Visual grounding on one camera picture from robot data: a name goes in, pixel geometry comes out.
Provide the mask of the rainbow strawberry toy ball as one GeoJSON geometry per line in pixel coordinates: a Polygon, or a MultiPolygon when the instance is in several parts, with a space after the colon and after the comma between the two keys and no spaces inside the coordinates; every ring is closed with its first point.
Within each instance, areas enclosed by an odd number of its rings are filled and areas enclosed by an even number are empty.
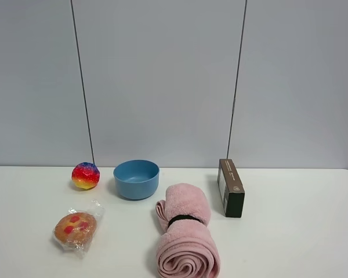
{"type": "Polygon", "coordinates": [[[98,185],[100,171],[95,164],[82,162],[74,167],[71,180],[77,188],[90,190],[98,185]]]}

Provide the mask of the rolled pink towel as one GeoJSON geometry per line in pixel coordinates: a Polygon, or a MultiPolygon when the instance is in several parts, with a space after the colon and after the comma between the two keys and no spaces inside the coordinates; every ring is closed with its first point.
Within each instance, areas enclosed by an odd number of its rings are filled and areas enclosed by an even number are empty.
{"type": "Polygon", "coordinates": [[[164,231],[156,252],[160,277],[218,277],[220,257],[208,229],[211,210],[203,191],[191,184],[175,184],[167,188],[165,199],[155,205],[164,231]],[[192,215],[192,220],[168,222],[177,215],[192,215]]]}

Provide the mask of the black elastic hair band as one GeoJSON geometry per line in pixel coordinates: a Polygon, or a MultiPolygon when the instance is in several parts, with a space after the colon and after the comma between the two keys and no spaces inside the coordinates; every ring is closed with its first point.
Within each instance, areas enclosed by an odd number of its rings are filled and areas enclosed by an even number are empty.
{"type": "Polygon", "coordinates": [[[192,215],[177,215],[175,217],[173,217],[169,222],[168,222],[168,228],[176,221],[181,221],[181,220],[192,220],[192,221],[197,221],[201,224],[203,224],[203,222],[196,218],[196,217],[193,217],[192,215]]]}

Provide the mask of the blue plastic bowl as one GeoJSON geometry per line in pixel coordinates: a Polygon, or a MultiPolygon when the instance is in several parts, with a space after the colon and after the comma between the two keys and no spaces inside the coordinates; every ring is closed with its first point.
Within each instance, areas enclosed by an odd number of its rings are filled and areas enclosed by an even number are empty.
{"type": "Polygon", "coordinates": [[[152,196],[159,185],[160,168],[148,160],[130,160],[118,165],[114,171],[117,192],[129,200],[142,200],[152,196]]]}

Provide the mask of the dark brown cardboard box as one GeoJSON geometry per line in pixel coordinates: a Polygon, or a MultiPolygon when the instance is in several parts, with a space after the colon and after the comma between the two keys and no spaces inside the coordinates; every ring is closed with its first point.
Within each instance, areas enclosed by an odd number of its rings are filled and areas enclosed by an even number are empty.
{"type": "Polygon", "coordinates": [[[217,184],[225,217],[241,218],[244,207],[245,189],[231,159],[220,159],[217,184]]]}

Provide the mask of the muffin with red pieces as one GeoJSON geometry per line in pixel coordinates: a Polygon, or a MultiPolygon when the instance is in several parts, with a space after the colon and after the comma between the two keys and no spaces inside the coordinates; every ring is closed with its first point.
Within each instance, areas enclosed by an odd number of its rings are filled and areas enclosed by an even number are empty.
{"type": "Polygon", "coordinates": [[[97,200],[92,200],[86,210],[70,209],[53,229],[53,239],[64,251],[83,258],[90,249],[104,212],[97,200]]]}

